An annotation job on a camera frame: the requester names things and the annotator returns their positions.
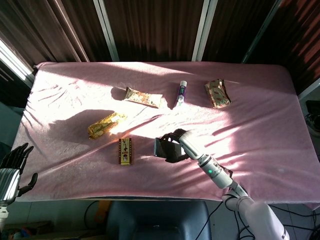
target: white robotic arm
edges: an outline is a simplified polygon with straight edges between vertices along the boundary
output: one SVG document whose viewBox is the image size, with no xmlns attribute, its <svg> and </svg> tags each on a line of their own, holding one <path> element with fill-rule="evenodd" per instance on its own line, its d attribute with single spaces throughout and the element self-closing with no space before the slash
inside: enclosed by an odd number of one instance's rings
<svg viewBox="0 0 320 240">
<path fill-rule="evenodd" d="M 219 165 L 217 160 L 205 153 L 190 131 L 177 129 L 172 135 L 185 153 L 198 161 L 199 167 L 220 188 L 230 188 L 222 197 L 225 206 L 231 211 L 239 211 L 244 216 L 257 240 L 289 240 L 289 234 L 272 209 L 265 203 L 254 202 L 247 192 L 237 184 Z"/>
</svg>

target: metal frame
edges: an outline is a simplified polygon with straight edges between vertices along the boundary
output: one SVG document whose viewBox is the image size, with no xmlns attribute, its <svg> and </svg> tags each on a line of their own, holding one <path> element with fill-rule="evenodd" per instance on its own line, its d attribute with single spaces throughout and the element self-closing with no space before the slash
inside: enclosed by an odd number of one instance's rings
<svg viewBox="0 0 320 240">
<path fill-rule="evenodd" d="M 241 63 L 245 64 L 249 57 L 251 56 L 252 52 L 256 48 L 258 42 L 260 41 L 262 35 L 265 33 L 267 27 L 269 26 L 271 20 L 274 18 L 276 12 L 278 11 L 279 6 L 281 5 L 282 0 L 275 0 L 273 6 L 271 7 L 268 15 L 266 16 L 265 20 L 263 21 L 258 33 L 256 34 L 255 38 L 253 39 L 250 47 L 246 51 Z"/>
<path fill-rule="evenodd" d="M 96 13 L 99 18 L 99 22 L 103 31 L 103 35 L 108 46 L 110 56 L 113 62 L 119 62 L 118 51 L 112 33 L 111 25 L 109 22 L 106 6 L 104 0 L 93 0 Z"/>
<path fill-rule="evenodd" d="M 304 97 L 306 97 L 308 94 L 310 94 L 313 90 L 315 90 L 316 88 L 320 88 L 320 77 L 314 82 L 312 83 L 310 86 L 308 86 L 303 92 L 301 92 L 298 95 L 298 99 L 299 101 L 301 101 Z"/>
<path fill-rule="evenodd" d="M 191 61 L 202 61 L 218 0 L 204 0 Z"/>
<path fill-rule="evenodd" d="M 13 71 L 29 88 L 32 88 L 35 76 L 0 39 L 0 60 Z"/>
</svg>

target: gold wrapper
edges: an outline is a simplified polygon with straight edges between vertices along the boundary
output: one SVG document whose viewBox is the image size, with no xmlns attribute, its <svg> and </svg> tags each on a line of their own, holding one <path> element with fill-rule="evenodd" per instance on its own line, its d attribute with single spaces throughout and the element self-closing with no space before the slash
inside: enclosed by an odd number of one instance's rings
<svg viewBox="0 0 320 240">
<path fill-rule="evenodd" d="M 124 100 L 160 108 L 161 97 L 162 94 L 144 93 L 127 87 Z"/>
<path fill-rule="evenodd" d="M 109 132 L 112 128 L 118 125 L 119 122 L 125 120 L 127 116 L 119 113 L 112 113 L 111 115 L 95 122 L 88 127 L 88 133 L 90 139 L 97 139 L 103 134 Z"/>
<path fill-rule="evenodd" d="M 209 94 L 213 108 L 220 109 L 231 104 L 223 79 L 209 81 L 204 85 L 204 87 Z"/>
</svg>

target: snack package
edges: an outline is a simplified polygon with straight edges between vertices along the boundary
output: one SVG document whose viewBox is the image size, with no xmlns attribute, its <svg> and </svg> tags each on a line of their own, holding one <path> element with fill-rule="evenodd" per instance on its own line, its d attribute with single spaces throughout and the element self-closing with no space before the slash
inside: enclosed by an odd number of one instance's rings
<svg viewBox="0 0 320 240">
<path fill-rule="evenodd" d="M 204 85 L 204 87 L 209 94 L 213 108 L 220 109 L 231 104 L 223 79 L 209 81 Z"/>
<path fill-rule="evenodd" d="M 125 120 L 126 118 L 126 115 L 114 112 L 104 119 L 95 122 L 88 127 L 89 138 L 99 138 L 103 134 L 109 132 L 109 130 L 117 126 L 119 122 Z"/>
<path fill-rule="evenodd" d="M 160 108 L 162 94 L 150 94 L 126 87 L 124 100 Z"/>
<path fill-rule="evenodd" d="M 130 165 L 133 163 L 132 158 L 132 139 L 119 138 L 119 164 Z"/>
</svg>

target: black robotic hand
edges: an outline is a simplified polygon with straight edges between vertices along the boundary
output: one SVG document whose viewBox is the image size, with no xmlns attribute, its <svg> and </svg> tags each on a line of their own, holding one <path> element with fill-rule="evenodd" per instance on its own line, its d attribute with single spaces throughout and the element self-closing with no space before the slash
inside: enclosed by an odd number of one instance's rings
<svg viewBox="0 0 320 240">
<path fill-rule="evenodd" d="M 28 147 L 28 143 L 18 146 L 8 153 L 0 164 L 0 205 L 7 206 L 13 203 L 16 197 L 20 197 L 34 188 L 38 174 L 34 173 L 31 182 L 22 188 L 19 188 L 21 174 L 24 171 L 27 158 L 34 149 Z"/>
</svg>

